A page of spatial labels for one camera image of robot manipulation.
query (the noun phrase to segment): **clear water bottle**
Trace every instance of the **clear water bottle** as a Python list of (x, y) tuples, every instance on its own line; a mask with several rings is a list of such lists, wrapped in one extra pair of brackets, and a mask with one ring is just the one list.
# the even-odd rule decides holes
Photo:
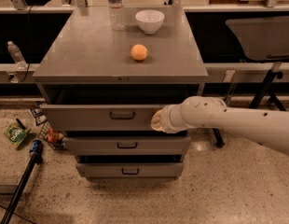
[(111, 24), (114, 30), (125, 29), (123, 0), (108, 0)]
[(22, 56), (21, 50), (12, 41), (7, 42), (7, 50), (11, 54), (14, 62), (17, 64), (20, 70), (25, 70), (27, 68), (27, 63)]

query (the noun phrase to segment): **green object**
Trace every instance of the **green object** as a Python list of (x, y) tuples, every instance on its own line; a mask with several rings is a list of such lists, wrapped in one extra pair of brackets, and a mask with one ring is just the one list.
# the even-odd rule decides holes
[(4, 135), (12, 142), (13, 147), (17, 149), (30, 131), (31, 129), (22, 129), (19, 123), (13, 123), (7, 127)]

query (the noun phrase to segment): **white robotic arm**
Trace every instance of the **white robotic arm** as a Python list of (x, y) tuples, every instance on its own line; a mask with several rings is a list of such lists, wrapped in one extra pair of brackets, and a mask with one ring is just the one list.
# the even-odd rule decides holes
[(165, 133), (191, 128), (222, 129), (289, 156), (289, 112), (231, 108), (218, 98), (192, 96), (179, 105), (166, 105), (159, 110), (151, 126)]

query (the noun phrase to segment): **cabinet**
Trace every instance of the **cabinet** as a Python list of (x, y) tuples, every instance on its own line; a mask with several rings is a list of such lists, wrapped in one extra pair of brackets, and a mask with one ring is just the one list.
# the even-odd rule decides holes
[[(111, 29), (107, 7), (75, 10), (71, 29), (62, 29), (34, 73), (47, 101), (42, 109), (83, 177), (176, 178), (183, 171), (187, 132), (155, 132), (150, 122), (163, 106), (196, 95), (207, 73), (180, 7), (155, 7), (166, 16), (155, 35), (137, 27), (140, 9), (125, 8), (122, 32)], [(149, 49), (141, 63), (130, 56), (139, 43)]]

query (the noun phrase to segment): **beige terrazzo floor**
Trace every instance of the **beige terrazzo floor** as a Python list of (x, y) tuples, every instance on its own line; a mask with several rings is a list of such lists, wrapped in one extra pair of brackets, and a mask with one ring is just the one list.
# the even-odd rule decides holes
[[(3, 136), (19, 118), (32, 128), (20, 150)], [(16, 185), (37, 138), (26, 106), (0, 105), (0, 185)], [(289, 158), (223, 133), (215, 148), (209, 130), (196, 130), (185, 169), (172, 179), (81, 178), (67, 151), (44, 148), (18, 203), (16, 214), (33, 223), (288, 223)], [(8, 206), (11, 196), (0, 195)], [(0, 207), (0, 221), (5, 210)], [(10, 223), (30, 223), (13, 216)]]

